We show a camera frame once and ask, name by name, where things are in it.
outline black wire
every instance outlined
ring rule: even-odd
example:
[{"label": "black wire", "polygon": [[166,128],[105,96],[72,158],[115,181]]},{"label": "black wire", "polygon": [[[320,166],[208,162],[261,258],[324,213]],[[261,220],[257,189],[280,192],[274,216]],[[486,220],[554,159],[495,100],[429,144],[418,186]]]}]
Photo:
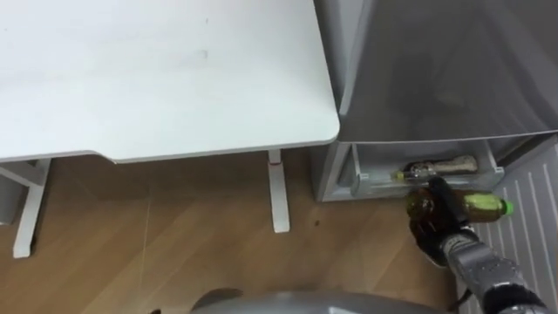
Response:
[{"label": "black wire", "polygon": [[465,290],[465,292],[463,292],[463,296],[461,296],[459,300],[455,301],[452,305],[450,305],[447,308],[447,310],[450,312],[456,311],[461,305],[467,302],[472,295],[473,293],[469,289]]}]

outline drawer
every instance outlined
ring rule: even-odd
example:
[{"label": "drawer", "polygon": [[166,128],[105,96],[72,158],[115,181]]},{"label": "drawer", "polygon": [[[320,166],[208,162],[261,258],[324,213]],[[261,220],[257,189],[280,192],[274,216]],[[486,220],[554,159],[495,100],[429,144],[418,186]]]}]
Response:
[{"label": "drawer", "polygon": [[503,177],[486,140],[430,143],[352,144],[339,185],[350,187],[355,198],[406,195],[425,181],[395,181],[392,176],[410,162],[450,159],[470,154],[478,162],[477,174],[445,176],[454,188],[491,190]]}]

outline bottle cap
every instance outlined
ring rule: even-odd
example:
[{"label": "bottle cap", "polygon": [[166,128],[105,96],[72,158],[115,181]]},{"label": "bottle cap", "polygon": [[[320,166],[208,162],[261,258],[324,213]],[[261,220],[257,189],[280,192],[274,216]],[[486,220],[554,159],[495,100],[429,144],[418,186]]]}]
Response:
[{"label": "bottle cap", "polygon": [[506,203],[506,215],[511,215],[514,213],[514,204],[510,201],[504,201]]}]

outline desk top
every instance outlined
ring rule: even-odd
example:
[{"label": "desk top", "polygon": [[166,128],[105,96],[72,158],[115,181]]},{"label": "desk top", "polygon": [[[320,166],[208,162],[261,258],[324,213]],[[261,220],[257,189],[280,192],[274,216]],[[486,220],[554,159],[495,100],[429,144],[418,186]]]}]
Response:
[{"label": "desk top", "polygon": [[339,122],[312,0],[0,3],[0,160],[323,144]]}]

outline desk leg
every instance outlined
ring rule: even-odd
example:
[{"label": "desk leg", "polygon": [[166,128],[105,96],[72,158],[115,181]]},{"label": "desk leg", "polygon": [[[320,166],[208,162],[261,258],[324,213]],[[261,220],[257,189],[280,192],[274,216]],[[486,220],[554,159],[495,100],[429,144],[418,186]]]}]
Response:
[{"label": "desk leg", "polygon": [[29,187],[14,243],[14,258],[31,255],[33,234],[35,233],[38,212],[43,200],[44,184],[50,166],[50,159],[39,160],[34,167],[22,161],[0,164],[0,174]]},{"label": "desk leg", "polygon": [[285,186],[281,150],[268,151],[268,161],[273,230],[276,233],[289,232],[289,204],[287,203],[287,188]]}]

